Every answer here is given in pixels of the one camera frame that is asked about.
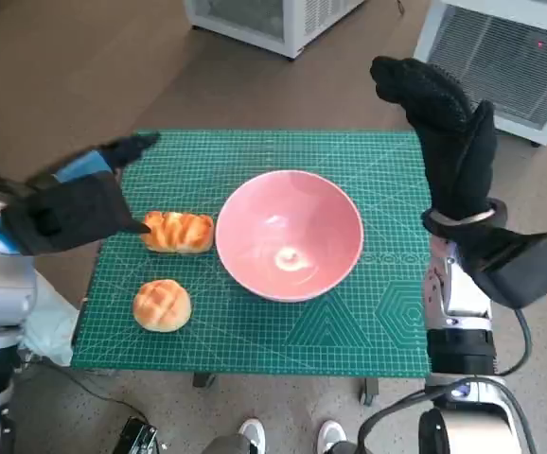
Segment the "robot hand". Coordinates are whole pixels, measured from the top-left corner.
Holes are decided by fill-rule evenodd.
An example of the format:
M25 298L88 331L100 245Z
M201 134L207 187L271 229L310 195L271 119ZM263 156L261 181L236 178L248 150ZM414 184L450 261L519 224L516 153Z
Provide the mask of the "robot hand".
M370 74L379 97L399 104L418 135L432 195L425 228L456 243L451 259L497 303L522 308L545 295L547 233L504 229L506 206L488 197L497 147L492 104L472 112L458 81L415 59L376 57Z
M0 179L0 250L57 253L117 232L145 234L115 180L159 134L136 135L74 153L25 183Z
M415 59L376 57L370 74L379 97L399 104L418 135L432 209L453 220L489 212L497 147L492 103L482 101L473 113L457 82Z

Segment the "pink bowl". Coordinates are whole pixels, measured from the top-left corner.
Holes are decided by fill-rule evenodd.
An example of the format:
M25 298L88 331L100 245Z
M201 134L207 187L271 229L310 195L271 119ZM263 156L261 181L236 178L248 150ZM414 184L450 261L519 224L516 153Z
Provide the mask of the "pink bowl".
M221 209L217 250L223 266L253 293L306 301L339 284L360 258L363 228L339 186L299 170L264 173Z

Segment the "person's feet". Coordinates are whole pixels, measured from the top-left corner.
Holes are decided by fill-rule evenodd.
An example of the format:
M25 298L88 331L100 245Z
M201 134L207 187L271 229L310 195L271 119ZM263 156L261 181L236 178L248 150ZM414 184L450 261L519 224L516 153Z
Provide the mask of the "person's feet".
M316 454L325 454L329 449L339 442L347 440L345 431L336 421L326 421L320 428L318 434Z
M265 428L258 419L245 421L238 432L248 438L258 454L265 454Z

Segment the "bread roll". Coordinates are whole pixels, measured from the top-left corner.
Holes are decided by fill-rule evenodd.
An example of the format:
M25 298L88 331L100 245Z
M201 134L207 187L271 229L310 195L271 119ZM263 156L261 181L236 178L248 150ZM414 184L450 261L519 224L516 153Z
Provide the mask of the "bread roll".
M191 315L189 295L171 279L148 282L134 297L132 314L149 331L176 331Z
M143 223L151 232L141 237L158 253L205 253L213 245L215 223L207 215L150 211Z

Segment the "green cutting mat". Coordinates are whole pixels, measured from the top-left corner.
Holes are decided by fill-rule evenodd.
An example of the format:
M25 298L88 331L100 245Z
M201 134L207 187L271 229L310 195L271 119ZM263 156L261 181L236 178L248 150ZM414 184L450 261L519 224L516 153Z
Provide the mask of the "green cutting mat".
M216 217L241 183L296 168L338 184L362 213L356 269L305 304L262 300L236 284L217 253L150 253L136 236L102 247L79 322L73 365L119 369L298 375L424 376L429 371L420 280L429 206L416 136L377 131L162 131L124 173L136 218L147 211ZM241 226L238 235L242 235ZM132 317L145 282L173 278L193 314L175 333L143 330Z

